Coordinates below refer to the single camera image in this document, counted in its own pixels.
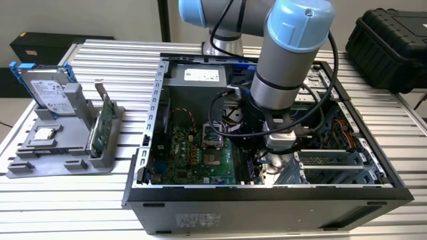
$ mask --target screw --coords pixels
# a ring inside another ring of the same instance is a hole
[[[313,10],[310,10],[309,8],[305,9],[305,16],[306,17],[312,17],[313,16]]]

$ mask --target hard drive label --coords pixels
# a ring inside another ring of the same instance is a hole
[[[55,114],[73,114],[73,106],[61,85],[53,80],[31,80],[30,84],[46,107]]]

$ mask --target black hard case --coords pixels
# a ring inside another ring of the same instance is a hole
[[[393,93],[427,88],[427,12],[368,10],[345,51],[373,88]]]

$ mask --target aluminum extrusion table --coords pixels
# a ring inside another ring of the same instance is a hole
[[[84,96],[101,105],[93,81],[102,79],[109,97],[124,106],[114,168],[110,173],[7,179],[3,173],[26,137],[35,114],[29,104],[0,144],[0,239],[168,239],[146,236],[133,212],[121,209],[130,157],[145,126],[158,53],[198,54],[198,44],[88,40],[73,45],[61,62],[73,66]],[[257,57],[258,47],[244,55]],[[427,239],[427,126],[398,95],[372,89],[345,53],[338,54],[338,81],[362,120],[414,197],[405,206],[349,232],[190,235],[174,239]],[[316,60],[333,62],[320,51]]]

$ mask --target white wall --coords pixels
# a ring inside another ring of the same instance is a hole
[[[0,67],[17,57],[21,32],[113,36],[161,41],[156,0],[0,0]]]
[[[362,16],[368,9],[384,8],[401,11],[427,11],[427,0],[330,0],[330,2],[334,6],[334,19],[330,30],[340,50],[344,50],[349,34],[354,28],[356,19]],[[172,42],[200,43],[205,41],[208,30],[181,21],[177,0],[168,0],[168,5]],[[242,45],[261,46],[261,44],[261,37],[242,36]],[[329,45],[325,44],[322,49],[329,50]]]

